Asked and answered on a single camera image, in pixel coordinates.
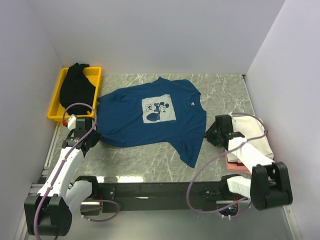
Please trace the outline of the blue printed t-shirt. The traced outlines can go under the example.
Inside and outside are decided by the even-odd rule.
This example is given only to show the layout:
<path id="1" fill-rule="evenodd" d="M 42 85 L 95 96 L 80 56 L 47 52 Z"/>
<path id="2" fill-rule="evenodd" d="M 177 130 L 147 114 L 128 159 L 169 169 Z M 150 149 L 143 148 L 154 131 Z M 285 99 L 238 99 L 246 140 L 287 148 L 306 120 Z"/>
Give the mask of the blue printed t-shirt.
<path id="1" fill-rule="evenodd" d="M 102 142 L 119 148 L 170 143 L 185 164 L 195 167 L 207 113 L 189 80 L 159 77 L 119 88 L 98 102 L 96 127 Z"/>

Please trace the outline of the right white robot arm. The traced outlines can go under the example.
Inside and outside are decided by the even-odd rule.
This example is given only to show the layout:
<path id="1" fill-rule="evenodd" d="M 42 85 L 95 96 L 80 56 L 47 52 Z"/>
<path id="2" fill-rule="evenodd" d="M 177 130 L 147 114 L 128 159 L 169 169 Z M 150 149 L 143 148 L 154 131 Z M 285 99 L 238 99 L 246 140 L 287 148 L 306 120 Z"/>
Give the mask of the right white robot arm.
<path id="1" fill-rule="evenodd" d="M 215 116 L 214 123 L 204 134 L 205 139 L 215 147 L 224 148 L 223 155 L 233 154 L 249 170 L 251 178 L 239 174 L 223 176 L 219 183 L 222 198 L 230 200 L 236 194 L 251 200 L 257 210 L 290 205 L 293 194 L 287 166 L 265 156 L 251 141 L 234 130 L 229 114 Z"/>

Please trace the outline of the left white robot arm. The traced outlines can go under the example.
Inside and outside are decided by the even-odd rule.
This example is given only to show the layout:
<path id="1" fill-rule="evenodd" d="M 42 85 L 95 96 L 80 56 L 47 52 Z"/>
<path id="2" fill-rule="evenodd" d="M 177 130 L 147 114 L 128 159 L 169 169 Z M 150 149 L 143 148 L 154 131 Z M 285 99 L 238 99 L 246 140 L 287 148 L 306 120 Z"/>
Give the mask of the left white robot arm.
<path id="1" fill-rule="evenodd" d="M 96 200 L 100 195 L 95 176 L 72 178 L 88 151 L 101 138 L 90 117 L 78 117 L 68 122 L 70 129 L 62 142 L 59 159 L 42 188 L 24 201 L 27 231 L 30 235 L 65 236 L 72 224 L 74 212 L 81 203 Z"/>

